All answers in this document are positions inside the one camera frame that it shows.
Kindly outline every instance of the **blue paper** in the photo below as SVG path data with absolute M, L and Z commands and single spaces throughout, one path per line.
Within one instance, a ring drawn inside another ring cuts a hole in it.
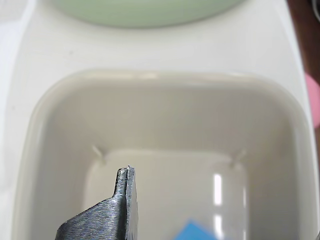
M 211 233 L 200 226 L 189 223 L 174 240 L 217 240 Z

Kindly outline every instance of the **square container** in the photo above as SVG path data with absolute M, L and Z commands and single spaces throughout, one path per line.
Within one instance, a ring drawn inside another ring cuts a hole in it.
M 300 105 L 247 75 L 90 71 L 33 112 L 13 240 L 53 240 L 136 169 L 139 240 L 193 220 L 220 240 L 313 240 L 318 165 Z

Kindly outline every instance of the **metal tool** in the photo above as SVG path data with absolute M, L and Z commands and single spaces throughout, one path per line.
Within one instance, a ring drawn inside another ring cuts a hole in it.
M 117 172 L 114 194 L 60 226 L 55 240 L 136 240 L 138 204 L 133 167 Z

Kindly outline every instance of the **white countertop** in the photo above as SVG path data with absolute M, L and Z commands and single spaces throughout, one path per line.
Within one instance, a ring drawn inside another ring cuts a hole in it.
M 64 15 L 48 0 L 0 0 L 0 239 L 10 239 L 24 140 L 40 97 L 87 69 L 251 73 L 286 88 L 313 136 L 285 0 L 246 0 L 218 16 L 159 29 L 117 29 Z M 313 158 L 317 160 L 313 146 Z

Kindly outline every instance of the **dark brown background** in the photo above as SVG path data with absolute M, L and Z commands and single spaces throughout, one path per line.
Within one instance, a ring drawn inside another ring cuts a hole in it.
M 299 41 L 304 69 L 320 84 L 320 22 L 309 0 L 287 0 Z M 320 128 L 315 130 L 320 159 Z

